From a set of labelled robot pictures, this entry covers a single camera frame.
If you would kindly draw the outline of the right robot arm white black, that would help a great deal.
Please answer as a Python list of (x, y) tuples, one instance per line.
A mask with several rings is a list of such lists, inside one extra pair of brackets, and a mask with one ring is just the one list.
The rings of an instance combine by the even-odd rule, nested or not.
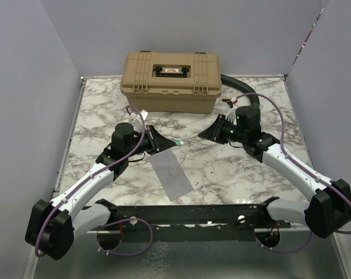
[(326, 238), (351, 221), (351, 191), (346, 181), (334, 181), (291, 157), (276, 137), (262, 132), (258, 108), (236, 108), (235, 116), (232, 120), (218, 115), (199, 138), (218, 144), (242, 144), (248, 155), (280, 173), (307, 199), (303, 203), (275, 198), (256, 213), (262, 227), (290, 221), (304, 224), (316, 236)]

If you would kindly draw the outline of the grey envelope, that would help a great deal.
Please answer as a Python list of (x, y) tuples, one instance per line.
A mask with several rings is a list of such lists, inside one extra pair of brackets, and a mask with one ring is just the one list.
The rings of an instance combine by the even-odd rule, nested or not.
[(171, 149), (150, 156), (149, 161), (170, 201), (194, 190)]

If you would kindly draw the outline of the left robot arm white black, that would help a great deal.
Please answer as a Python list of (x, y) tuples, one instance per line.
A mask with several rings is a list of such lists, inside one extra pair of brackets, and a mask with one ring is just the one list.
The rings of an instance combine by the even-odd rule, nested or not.
[(77, 183), (50, 201), (40, 199), (34, 204), (25, 241), (34, 247), (36, 257), (47, 255), (59, 260), (79, 234), (99, 226), (114, 228), (118, 215), (107, 206), (99, 203), (88, 210), (84, 206), (126, 170), (130, 157), (140, 153), (154, 155), (176, 145), (152, 125), (143, 125), (138, 132), (130, 123), (118, 124), (110, 144)]

